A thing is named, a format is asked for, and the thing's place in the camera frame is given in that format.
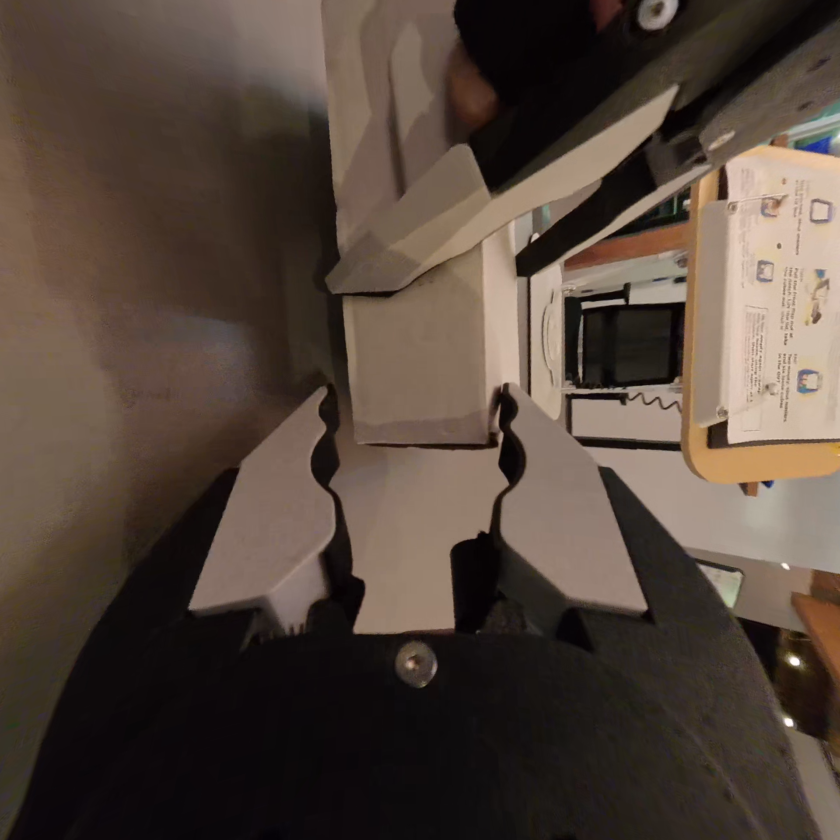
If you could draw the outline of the wooden document board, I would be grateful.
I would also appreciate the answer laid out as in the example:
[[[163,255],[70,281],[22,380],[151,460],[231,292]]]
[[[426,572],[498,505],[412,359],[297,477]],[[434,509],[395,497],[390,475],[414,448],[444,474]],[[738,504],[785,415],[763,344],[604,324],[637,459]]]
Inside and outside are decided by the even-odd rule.
[[[686,339],[682,365],[682,453],[696,476],[724,485],[829,476],[838,471],[838,441],[730,447],[726,445],[725,439],[726,422],[701,428],[691,419],[690,363],[694,339],[694,283],[699,215],[709,203],[728,200],[726,166],[720,172],[704,176],[699,185],[691,190]]]

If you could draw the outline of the person's left hand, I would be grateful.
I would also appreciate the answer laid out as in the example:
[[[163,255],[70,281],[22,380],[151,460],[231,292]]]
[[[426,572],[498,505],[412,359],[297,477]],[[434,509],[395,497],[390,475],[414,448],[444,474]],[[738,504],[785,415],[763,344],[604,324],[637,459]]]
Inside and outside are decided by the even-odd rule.
[[[455,116],[469,130],[479,130],[496,118],[501,102],[458,41],[448,59],[448,98]]]

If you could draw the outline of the white sheet holder plate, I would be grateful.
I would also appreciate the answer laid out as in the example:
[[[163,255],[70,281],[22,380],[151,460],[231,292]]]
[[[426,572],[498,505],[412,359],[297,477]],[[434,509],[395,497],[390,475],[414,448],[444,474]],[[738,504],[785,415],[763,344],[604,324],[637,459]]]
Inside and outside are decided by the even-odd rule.
[[[745,202],[717,200],[700,212],[694,283],[691,419],[701,428],[747,405],[739,236]]]

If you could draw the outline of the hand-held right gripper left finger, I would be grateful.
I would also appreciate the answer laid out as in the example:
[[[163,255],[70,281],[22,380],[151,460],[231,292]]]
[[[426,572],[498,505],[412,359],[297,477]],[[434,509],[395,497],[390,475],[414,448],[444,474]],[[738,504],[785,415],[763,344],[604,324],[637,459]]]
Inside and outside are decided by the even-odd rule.
[[[331,488],[338,426],[335,391],[323,385],[241,462],[191,614],[257,610],[272,631],[305,629],[341,576],[329,568],[343,519]]]

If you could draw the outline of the framed wall sign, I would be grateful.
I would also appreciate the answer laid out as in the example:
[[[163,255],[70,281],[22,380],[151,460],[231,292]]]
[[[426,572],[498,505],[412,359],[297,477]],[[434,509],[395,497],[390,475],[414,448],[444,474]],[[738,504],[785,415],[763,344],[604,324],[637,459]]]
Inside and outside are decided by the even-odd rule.
[[[704,560],[696,560],[696,565],[727,608],[733,612],[741,594],[744,572],[741,569]]]

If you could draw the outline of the wooden shelf board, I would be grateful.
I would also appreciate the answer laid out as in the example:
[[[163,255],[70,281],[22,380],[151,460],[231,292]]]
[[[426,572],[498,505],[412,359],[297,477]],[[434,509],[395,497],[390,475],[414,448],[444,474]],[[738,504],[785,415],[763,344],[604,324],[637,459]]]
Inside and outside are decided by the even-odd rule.
[[[586,270],[670,251],[683,251],[689,243],[689,229],[688,222],[684,222],[605,238],[567,258],[563,267],[566,270]]]

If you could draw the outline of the white cardboard box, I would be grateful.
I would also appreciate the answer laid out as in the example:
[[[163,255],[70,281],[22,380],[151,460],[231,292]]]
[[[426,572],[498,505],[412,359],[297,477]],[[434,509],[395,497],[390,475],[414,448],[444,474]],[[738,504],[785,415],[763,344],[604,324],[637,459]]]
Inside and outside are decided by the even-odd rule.
[[[445,89],[454,2],[321,3],[339,252],[467,139]],[[485,447],[519,383],[513,224],[390,297],[343,300],[355,440]]]

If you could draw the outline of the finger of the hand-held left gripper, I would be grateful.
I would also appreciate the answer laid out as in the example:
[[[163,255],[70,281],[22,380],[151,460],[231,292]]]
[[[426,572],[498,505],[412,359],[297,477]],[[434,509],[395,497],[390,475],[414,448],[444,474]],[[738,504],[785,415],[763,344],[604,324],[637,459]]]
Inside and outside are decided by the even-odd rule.
[[[519,277],[534,277],[679,193],[706,171],[698,140],[649,140],[637,148],[579,206],[516,257]]]
[[[399,291],[526,212],[592,185],[659,128],[678,90],[678,86],[666,89],[497,193],[487,187],[468,144],[452,147],[346,251],[328,275],[329,291],[334,295]]]

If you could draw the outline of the printed instruction sheet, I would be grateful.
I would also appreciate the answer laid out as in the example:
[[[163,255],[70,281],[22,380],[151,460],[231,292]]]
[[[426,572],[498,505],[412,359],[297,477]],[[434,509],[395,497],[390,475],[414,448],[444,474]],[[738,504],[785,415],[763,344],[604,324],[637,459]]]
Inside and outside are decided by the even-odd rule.
[[[765,145],[726,177],[726,445],[837,442],[838,159]]]

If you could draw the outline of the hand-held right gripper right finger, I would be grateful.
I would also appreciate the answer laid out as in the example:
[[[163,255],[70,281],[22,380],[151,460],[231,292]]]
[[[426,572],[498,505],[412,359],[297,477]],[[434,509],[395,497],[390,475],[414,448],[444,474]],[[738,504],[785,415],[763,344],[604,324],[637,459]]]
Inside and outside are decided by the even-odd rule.
[[[500,392],[499,467],[507,488],[493,507],[499,589],[537,632],[571,608],[632,618],[648,604],[598,465],[522,388]]]

